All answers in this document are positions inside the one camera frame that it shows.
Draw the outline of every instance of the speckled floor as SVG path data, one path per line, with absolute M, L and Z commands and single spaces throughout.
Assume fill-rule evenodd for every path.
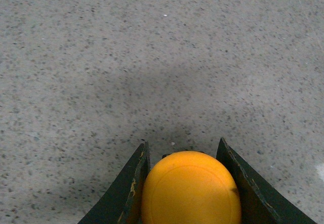
M 0 0 L 0 223 L 77 223 L 141 139 L 230 146 L 324 223 L 324 0 Z

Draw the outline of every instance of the gray floor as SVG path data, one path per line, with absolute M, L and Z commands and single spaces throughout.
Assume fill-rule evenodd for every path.
M 324 223 L 324 0 L 0 0 L 0 223 L 77 223 L 141 139 L 224 136 Z

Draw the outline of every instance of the white speck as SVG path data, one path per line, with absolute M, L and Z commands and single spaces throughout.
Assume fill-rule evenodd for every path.
M 324 163 L 315 166 L 321 180 L 324 181 Z

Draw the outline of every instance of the ball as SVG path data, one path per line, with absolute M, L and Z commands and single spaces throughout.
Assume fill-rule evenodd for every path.
M 143 224 L 239 224 L 238 189 L 215 158 L 194 151 L 158 162 L 144 183 Z

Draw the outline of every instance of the dark green metal plate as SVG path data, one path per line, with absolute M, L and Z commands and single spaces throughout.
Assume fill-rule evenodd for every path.
M 260 176 L 223 138 L 216 159 L 235 180 L 244 224 L 316 224 Z
M 150 168 L 148 143 L 141 144 L 106 193 L 78 224 L 135 224 Z

